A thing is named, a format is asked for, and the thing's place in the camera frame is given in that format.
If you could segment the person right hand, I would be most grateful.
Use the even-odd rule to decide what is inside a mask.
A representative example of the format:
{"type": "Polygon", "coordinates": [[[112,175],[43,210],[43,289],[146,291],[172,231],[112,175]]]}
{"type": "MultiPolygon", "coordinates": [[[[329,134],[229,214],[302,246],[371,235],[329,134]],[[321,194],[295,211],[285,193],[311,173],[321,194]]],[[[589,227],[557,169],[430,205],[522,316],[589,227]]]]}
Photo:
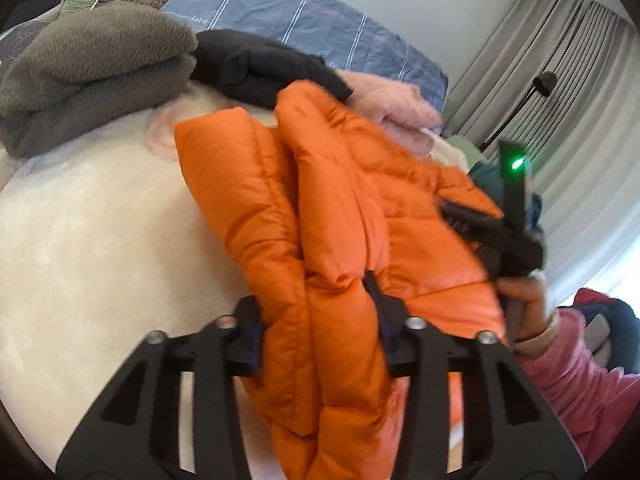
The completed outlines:
{"type": "Polygon", "coordinates": [[[498,278],[497,292],[521,307],[514,329],[510,331],[513,342],[521,342],[540,336],[551,325],[554,307],[547,300],[547,281],[542,271],[534,271],[520,278],[498,278]]]}

